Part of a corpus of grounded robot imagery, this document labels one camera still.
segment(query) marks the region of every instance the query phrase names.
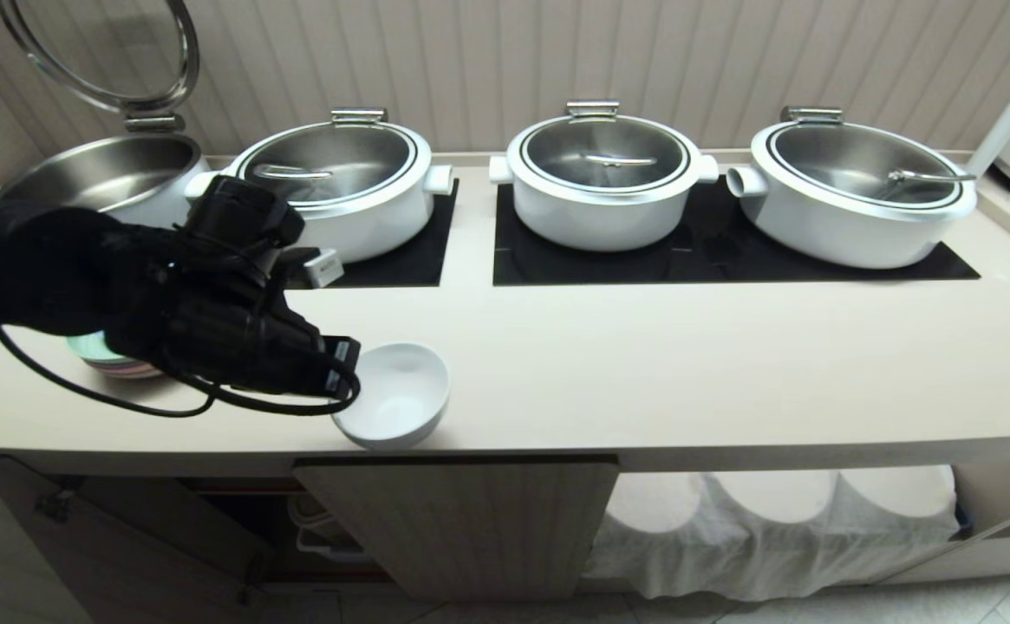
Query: pot handle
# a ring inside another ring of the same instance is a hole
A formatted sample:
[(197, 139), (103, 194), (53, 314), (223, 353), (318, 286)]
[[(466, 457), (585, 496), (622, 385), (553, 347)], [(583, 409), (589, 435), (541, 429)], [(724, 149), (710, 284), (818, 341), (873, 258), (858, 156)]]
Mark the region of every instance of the pot handle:
[(737, 198), (759, 198), (767, 194), (767, 179), (754, 167), (736, 166), (724, 175), (727, 190)]
[(433, 195), (449, 195), (454, 191), (454, 168), (436, 165), (428, 168), (424, 177), (424, 190)]
[(512, 170), (505, 154), (489, 157), (489, 181), (494, 185), (511, 185)]
[(701, 158), (701, 174), (698, 174), (698, 182), (706, 182), (712, 185), (719, 178), (719, 165), (716, 159), (705, 154)]
[(203, 171), (203, 173), (189, 178), (187, 185), (185, 185), (185, 199), (188, 200), (188, 203), (199, 200), (200, 195), (203, 195), (204, 191), (207, 191), (208, 186), (211, 185), (211, 179), (222, 174), (223, 171)]

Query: wire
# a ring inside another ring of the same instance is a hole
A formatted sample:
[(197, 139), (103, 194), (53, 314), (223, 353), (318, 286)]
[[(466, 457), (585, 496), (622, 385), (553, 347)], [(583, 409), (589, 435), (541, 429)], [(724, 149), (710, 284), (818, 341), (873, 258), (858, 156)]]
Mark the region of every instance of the wire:
[(211, 386), (205, 381), (196, 379), (191, 376), (172, 376), (173, 379), (184, 383), (185, 386), (196, 388), (200, 392), (204, 392), (211, 398), (219, 399), (223, 403), (229, 403), (231, 406), (245, 407), (247, 410), (258, 410), (261, 412), (271, 412), (275, 414), (288, 414), (290, 416), (322, 416), (327, 414), (334, 414), (335, 412), (341, 412), (345, 410), (346, 407), (354, 403), (355, 399), (359, 397), (359, 379), (349, 378), (349, 384), (354, 394), (350, 399), (344, 401), (338, 401), (335, 403), (323, 404), (323, 406), (293, 406), (290, 403), (274, 403), (273, 401), (263, 401), (261, 399), (251, 399), (249, 396), (236, 395), (234, 392), (228, 390), (223, 390), (217, 386)]
[[(56, 383), (58, 386), (65, 388), (65, 390), (69, 390), (70, 392), (76, 392), (76, 394), (78, 395), (88, 396), (89, 399), (92, 399), (94, 401), (100, 401), (100, 403), (107, 403), (109, 406), (123, 407), (124, 410), (131, 410), (132, 412), (139, 412), (152, 416), (163, 416), (164, 418), (168, 419), (187, 419), (191, 418), (191, 416), (196, 416), (199, 414), (203, 414), (204, 412), (207, 412), (208, 408), (211, 407), (211, 404), (216, 402), (216, 396), (212, 395), (211, 392), (205, 392), (205, 395), (207, 395), (207, 400), (204, 402), (203, 406), (195, 407), (193, 408), (193, 410), (175, 411), (175, 410), (162, 410), (159, 407), (139, 406), (138, 403), (131, 403), (131, 401), (125, 401), (123, 399), (116, 399), (115, 396), (101, 395), (100, 392), (89, 390), (88, 388), (85, 387), (77, 386), (77, 384), (59, 377), (57, 373), (54, 373), (53, 371), (49, 371), (49, 369), (43, 367), (43, 365), (36, 362), (36, 360), (33, 360), (29, 355), (27, 355), (24, 351), (22, 351), (22, 349), (18, 347), (16, 343), (13, 342), (10, 336), (8, 336), (8, 332), (4, 331), (4, 327), (2, 327), (2, 325), (0, 325), (0, 344), (3, 344), (4, 348), (10, 351), (10, 354), (14, 355), (15, 358), (20, 360), (20, 362), (22, 362), (23, 365), (25, 365), (26, 368), (37, 373), (37, 375), (42, 376), (44, 379), (47, 379), (48, 381), (50, 381), (50, 383)], [(211, 386), (211, 388), (215, 389), (216, 391), (219, 390), (218, 387)]]

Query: white cloth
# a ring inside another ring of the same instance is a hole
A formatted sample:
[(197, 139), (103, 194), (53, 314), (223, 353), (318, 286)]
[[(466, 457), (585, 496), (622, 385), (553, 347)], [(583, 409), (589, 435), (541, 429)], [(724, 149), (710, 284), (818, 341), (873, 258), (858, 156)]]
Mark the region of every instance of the white cloth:
[[(940, 479), (931, 471), (940, 471)], [(635, 505), (630, 515), (610, 505), (585, 577), (624, 579), (643, 597), (710, 591), (741, 601), (806, 597), (827, 585), (865, 580), (931, 552), (955, 534), (955, 493), (951, 472), (945, 478), (943, 471), (947, 469), (909, 469), (893, 479), (874, 479), (880, 483), (874, 488), (862, 485), (870, 475), (842, 479), (835, 471), (809, 471), (807, 479), (793, 474), (735, 479), (621, 475), (628, 479), (623, 486), (618, 481), (615, 499), (621, 510), (623, 502)], [(943, 489), (928, 495), (909, 490), (911, 481), (931, 486), (940, 480)], [(900, 491), (897, 497), (893, 485)], [(644, 520), (647, 497), (694, 503), (664, 502), (659, 515), (667, 520), (654, 523)], [(672, 528), (671, 509), (692, 509), (692, 514)], [(898, 513), (909, 510), (913, 515)], [(639, 528), (644, 525), (651, 530)]]

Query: stainless steel pot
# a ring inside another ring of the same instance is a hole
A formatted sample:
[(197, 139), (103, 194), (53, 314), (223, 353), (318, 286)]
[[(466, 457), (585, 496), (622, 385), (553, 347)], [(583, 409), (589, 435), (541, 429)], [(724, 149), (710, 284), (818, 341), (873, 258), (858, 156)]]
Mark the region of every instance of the stainless steel pot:
[(674, 230), (690, 188), (716, 181), (718, 170), (680, 131), (620, 115), (618, 102), (586, 101), (521, 131), (489, 175), (513, 185), (517, 216), (540, 236), (627, 251)]
[(160, 94), (120, 95), (73, 74), (45, 48), (22, 15), (18, 0), (0, 0), (0, 15), (22, 50), (47, 76), (101, 109), (125, 115), (131, 133), (65, 150), (26, 171), (0, 190), (0, 200), (76, 205), (120, 221), (169, 228), (188, 213), (184, 190), (208, 170), (200, 147), (180, 134), (184, 119), (172, 113), (199, 75), (196, 28), (183, 0), (167, 0), (182, 51), (180, 75)]
[(893, 269), (923, 261), (976, 208), (974, 177), (893, 131), (837, 109), (787, 107), (751, 139), (754, 167), (727, 186), (763, 232), (821, 261)]
[[(404, 244), (449, 194), (449, 166), (431, 166), (416, 131), (387, 123), (382, 109), (338, 109), (331, 121), (294, 127), (244, 150), (222, 175), (270, 189), (305, 218), (298, 244), (334, 248), (339, 261), (367, 261)], [(199, 197), (210, 175), (189, 185)]]

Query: induction cooktop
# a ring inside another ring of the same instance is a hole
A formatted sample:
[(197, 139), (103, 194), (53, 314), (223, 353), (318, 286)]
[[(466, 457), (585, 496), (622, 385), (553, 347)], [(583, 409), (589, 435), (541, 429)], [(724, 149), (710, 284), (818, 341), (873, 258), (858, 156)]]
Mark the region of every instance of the induction cooktop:
[(579, 251), (528, 229), (512, 208), (512, 186), (497, 191), (493, 285), (650, 285), (702, 282), (978, 280), (944, 243), (902, 269), (852, 269), (793, 251), (739, 210), (723, 181), (694, 186), (683, 220), (667, 237), (618, 253)]
[(411, 240), (377, 257), (343, 265), (342, 277), (327, 288), (437, 287), (457, 197), (458, 180), (449, 195), (434, 195), (431, 218)]

